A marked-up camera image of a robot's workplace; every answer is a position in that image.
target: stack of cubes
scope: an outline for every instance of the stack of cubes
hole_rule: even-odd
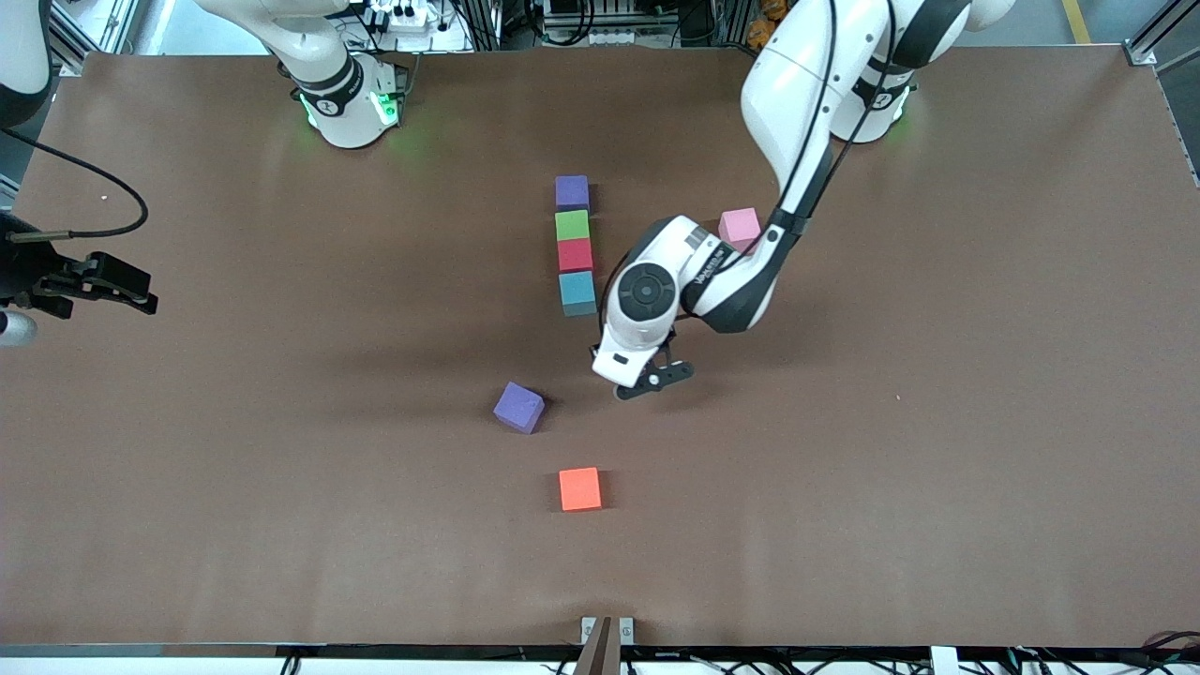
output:
[[[566,316],[596,313],[596,291],[592,261],[592,232],[588,215],[586,175],[560,175],[554,179],[554,231],[558,239],[558,291]]]

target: cube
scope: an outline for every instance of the cube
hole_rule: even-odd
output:
[[[546,401],[541,396],[526,389],[524,387],[509,382],[500,395],[500,402],[496,404],[497,419],[508,424],[522,434],[533,434],[533,428],[538,424],[538,418],[546,410]]]
[[[588,177],[560,175],[556,178],[554,210],[592,213],[592,201],[588,198]]]
[[[592,240],[568,239],[558,243],[558,271],[590,271]]]
[[[716,229],[724,241],[744,253],[761,232],[758,213],[752,208],[725,211],[721,214],[721,225]]]
[[[554,214],[554,233],[559,241],[588,239],[592,237],[592,232],[588,229],[588,213],[563,211]]]
[[[563,510],[600,508],[600,470],[594,466],[558,472],[558,491]]]
[[[558,291],[566,316],[596,313],[596,289],[590,271],[559,274]]]

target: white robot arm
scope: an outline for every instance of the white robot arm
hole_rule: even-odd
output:
[[[900,117],[914,68],[967,24],[1003,16],[1012,0],[810,0],[797,4],[742,88],[742,115],[780,185],[767,227],[746,255],[691,219],[661,220],[610,280],[593,370],[630,399],[685,380],[670,342],[682,309],[718,333],[754,327],[792,246],[836,168],[834,133],[874,141]],[[667,363],[653,363],[665,353]]]
[[[49,13],[50,0],[0,0],[0,129],[34,117],[50,92]]]
[[[246,29],[275,54],[300,89],[308,124],[338,148],[361,148],[400,121],[403,68],[353,56],[324,19],[348,0],[197,0]]]

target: teal cube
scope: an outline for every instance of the teal cube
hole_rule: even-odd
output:
[[[590,271],[559,274],[558,292],[566,316],[596,313],[596,288]]]

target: red cube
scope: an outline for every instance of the red cube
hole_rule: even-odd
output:
[[[558,271],[592,271],[590,239],[565,239],[558,243]]]

